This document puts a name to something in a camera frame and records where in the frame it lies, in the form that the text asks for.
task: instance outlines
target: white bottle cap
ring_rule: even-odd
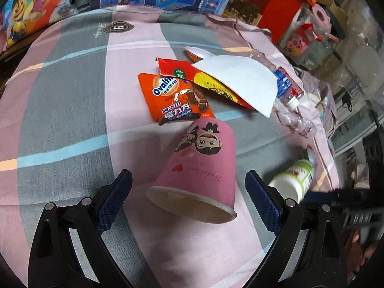
[[[299,100],[296,96],[293,96],[292,99],[286,104],[289,109],[295,110],[300,105]]]

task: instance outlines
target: white plastic bottle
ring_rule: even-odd
[[[276,175],[269,183],[269,186],[276,188],[284,199],[291,198],[297,203],[304,199],[310,189],[316,171],[316,158],[310,147],[306,149],[304,157],[306,159],[295,162],[293,166]]]

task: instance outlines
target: green logo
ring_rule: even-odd
[[[184,79],[184,80],[187,80],[187,77],[186,77],[186,74],[183,72],[183,70],[181,69],[175,69],[173,71],[173,75],[176,77],[176,78],[180,78],[180,79]]]

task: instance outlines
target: pink paper cup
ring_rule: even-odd
[[[173,214],[206,223],[227,223],[235,205],[235,135],[216,118],[194,121],[147,197]]]

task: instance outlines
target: red and yellow snack wrapper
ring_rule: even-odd
[[[254,109],[226,85],[222,84],[219,80],[211,77],[210,75],[198,70],[188,61],[162,58],[157,58],[157,61],[159,62],[160,75],[162,77],[177,77],[192,81],[203,88],[214,91],[219,95],[223,95],[227,99],[243,107],[252,110]]]
[[[160,125],[175,120],[215,117],[204,93],[194,83],[144,73],[138,78],[150,114]]]

